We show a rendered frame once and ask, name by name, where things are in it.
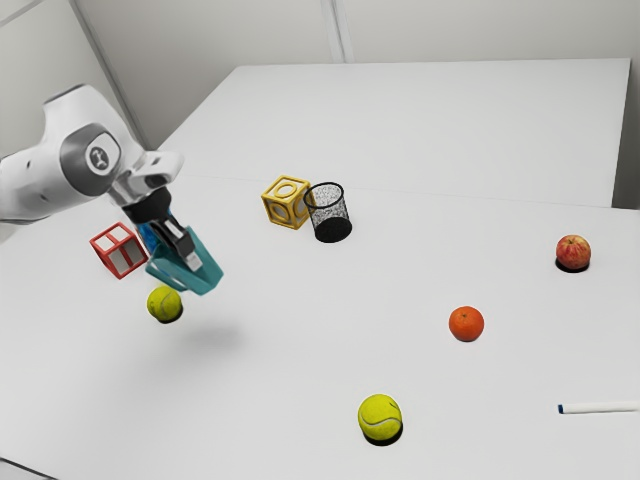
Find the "white pen with blue cap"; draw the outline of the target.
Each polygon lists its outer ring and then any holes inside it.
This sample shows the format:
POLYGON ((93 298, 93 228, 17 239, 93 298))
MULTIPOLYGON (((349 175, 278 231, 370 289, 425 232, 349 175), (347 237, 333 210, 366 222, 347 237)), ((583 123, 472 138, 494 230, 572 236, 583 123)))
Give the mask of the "white pen with blue cap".
POLYGON ((557 410, 562 415, 639 412, 640 401, 561 403, 557 410))

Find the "blue block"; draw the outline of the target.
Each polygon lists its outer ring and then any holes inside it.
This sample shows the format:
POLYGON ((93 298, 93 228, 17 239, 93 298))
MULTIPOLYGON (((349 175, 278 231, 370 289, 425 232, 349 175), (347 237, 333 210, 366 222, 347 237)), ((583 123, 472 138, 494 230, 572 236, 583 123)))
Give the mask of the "blue block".
POLYGON ((138 234, 144 243, 149 255, 152 256, 157 249, 160 241, 149 223, 138 224, 136 226, 138 234))

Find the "orange fruit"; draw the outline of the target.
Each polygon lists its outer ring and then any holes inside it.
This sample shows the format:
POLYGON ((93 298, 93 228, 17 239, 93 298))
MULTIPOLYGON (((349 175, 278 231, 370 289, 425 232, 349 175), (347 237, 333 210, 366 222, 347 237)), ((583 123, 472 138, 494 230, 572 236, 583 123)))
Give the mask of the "orange fruit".
POLYGON ((482 313, 472 306, 460 306, 449 316, 449 331, 461 342, 473 342, 483 333, 485 320, 482 313))

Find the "black mesh pen holder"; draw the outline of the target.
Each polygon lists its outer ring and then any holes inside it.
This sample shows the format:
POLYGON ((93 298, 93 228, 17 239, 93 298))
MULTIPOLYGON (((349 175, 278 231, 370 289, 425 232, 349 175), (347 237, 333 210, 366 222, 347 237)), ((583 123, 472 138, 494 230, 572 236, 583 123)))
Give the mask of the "black mesh pen holder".
POLYGON ((312 221, 315 238, 322 243, 337 243, 352 232, 343 187, 335 182, 313 185, 303 196, 312 221))

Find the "yellow tennis ball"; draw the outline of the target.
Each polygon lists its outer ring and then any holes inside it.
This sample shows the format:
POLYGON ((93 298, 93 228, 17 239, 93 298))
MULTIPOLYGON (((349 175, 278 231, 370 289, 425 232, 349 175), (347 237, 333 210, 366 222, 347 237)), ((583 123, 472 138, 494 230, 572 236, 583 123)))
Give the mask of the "yellow tennis ball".
POLYGON ((399 405, 391 396, 381 393, 362 401, 357 411, 357 421, 363 435, 377 443, 391 441, 403 428, 399 405))
POLYGON ((168 286, 155 288, 147 298, 146 307, 149 314, 163 324, 178 320, 183 313, 179 293, 168 286))

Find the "yellow frame cube block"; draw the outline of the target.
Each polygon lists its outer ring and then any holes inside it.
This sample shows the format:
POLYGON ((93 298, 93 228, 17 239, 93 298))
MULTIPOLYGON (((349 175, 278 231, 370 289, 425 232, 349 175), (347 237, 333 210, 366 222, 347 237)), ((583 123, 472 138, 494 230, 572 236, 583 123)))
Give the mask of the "yellow frame cube block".
POLYGON ((290 229, 299 229, 309 218, 304 196, 311 188, 309 181, 280 175, 261 194, 269 220, 290 229))

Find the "teal faceted mug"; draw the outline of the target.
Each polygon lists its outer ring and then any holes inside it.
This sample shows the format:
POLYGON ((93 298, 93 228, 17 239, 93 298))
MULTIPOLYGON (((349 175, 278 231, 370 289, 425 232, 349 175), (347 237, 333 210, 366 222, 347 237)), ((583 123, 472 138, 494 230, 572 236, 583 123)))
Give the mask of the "teal faceted mug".
POLYGON ((191 291, 202 296, 218 285, 223 271, 191 227, 187 226, 186 230, 195 244, 195 255, 201 261, 200 268, 192 271, 178 254, 160 242, 147 262, 145 271, 178 292, 191 291))

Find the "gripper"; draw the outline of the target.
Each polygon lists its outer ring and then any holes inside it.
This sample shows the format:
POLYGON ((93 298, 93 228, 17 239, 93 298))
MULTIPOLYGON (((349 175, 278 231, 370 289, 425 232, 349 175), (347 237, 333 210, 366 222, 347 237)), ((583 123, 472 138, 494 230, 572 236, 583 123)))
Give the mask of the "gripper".
POLYGON ((173 215, 169 215, 171 199, 169 190, 162 187, 137 203, 123 206, 122 210, 135 226, 151 224, 158 239, 153 256, 157 256, 164 247, 196 272, 203 262, 196 253, 194 240, 188 230, 173 215))

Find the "red apple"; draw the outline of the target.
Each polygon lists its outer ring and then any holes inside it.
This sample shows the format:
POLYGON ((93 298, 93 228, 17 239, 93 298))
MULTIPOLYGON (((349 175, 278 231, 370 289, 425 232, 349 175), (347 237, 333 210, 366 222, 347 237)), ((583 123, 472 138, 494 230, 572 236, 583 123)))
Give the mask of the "red apple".
POLYGON ((556 260, 568 270, 584 269, 590 264, 591 246, 580 235, 565 235, 557 242, 556 260))

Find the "red frame cube block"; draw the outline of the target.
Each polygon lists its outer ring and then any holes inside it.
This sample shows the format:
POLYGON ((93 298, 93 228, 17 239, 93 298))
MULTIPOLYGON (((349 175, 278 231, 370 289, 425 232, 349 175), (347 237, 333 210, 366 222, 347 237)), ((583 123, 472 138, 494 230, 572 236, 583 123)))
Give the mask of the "red frame cube block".
POLYGON ((94 236, 89 243, 107 270, 119 280, 148 261, 138 237, 121 222, 94 236))

